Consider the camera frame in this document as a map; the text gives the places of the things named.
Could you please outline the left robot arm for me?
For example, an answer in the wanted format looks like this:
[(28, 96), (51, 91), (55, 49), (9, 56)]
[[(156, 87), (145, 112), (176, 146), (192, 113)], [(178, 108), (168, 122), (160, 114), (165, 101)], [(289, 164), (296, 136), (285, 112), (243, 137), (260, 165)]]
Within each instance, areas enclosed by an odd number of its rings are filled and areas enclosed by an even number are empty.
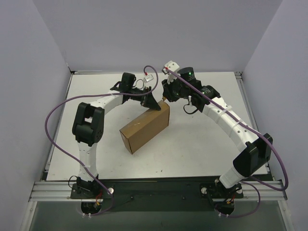
[(148, 109), (161, 110), (152, 94), (155, 88), (144, 86), (139, 89), (134, 85), (135, 82), (134, 74), (124, 72), (121, 80), (110, 88), (107, 96), (102, 96), (90, 103), (80, 103), (77, 107), (72, 127), (81, 161), (77, 186), (88, 198), (95, 197), (99, 191), (99, 183), (96, 182), (98, 179), (96, 151), (97, 144), (103, 136), (106, 114), (128, 100), (138, 101), (141, 106)]

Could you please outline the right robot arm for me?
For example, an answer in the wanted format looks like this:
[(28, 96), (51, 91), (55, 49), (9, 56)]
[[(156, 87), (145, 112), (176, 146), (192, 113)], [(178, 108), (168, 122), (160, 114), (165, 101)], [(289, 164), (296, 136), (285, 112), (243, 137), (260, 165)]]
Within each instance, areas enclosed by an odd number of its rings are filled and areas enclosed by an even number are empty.
[(169, 102), (187, 99), (190, 105), (211, 118), (240, 152), (233, 160), (232, 167), (219, 177), (218, 181), (224, 188), (232, 188), (270, 160), (272, 137), (269, 134), (262, 138), (257, 136), (256, 130), (248, 128), (216, 89), (210, 85), (202, 85), (195, 78), (192, 67), (180, 68), (172, 62), (166, 64), (162, 71), (168, 76), (162, 81), (163, 96)]

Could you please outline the brown cardboard express box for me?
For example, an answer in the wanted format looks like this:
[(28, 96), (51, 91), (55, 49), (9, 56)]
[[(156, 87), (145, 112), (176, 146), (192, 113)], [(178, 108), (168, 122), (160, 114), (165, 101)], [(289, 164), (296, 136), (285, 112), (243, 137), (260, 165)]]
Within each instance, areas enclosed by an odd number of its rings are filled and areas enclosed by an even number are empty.
[(124, 146), (134, 154), (169, 125), (170, 107), (160, 101), (160, 111), (148, 109), (119, 130)]

